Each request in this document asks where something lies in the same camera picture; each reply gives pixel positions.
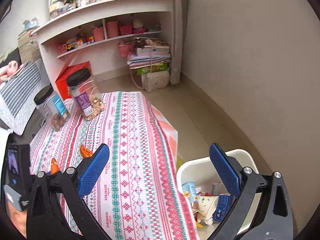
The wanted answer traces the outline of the person's left hand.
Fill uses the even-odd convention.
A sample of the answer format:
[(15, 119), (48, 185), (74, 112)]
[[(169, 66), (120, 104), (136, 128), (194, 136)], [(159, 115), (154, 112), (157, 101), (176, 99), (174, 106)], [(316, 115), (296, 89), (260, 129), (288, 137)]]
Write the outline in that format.
[(27, 210), (18, 211), (15, 207), (8, 202), (9, 217), (18, 231), (26, 238), (27, 237)]

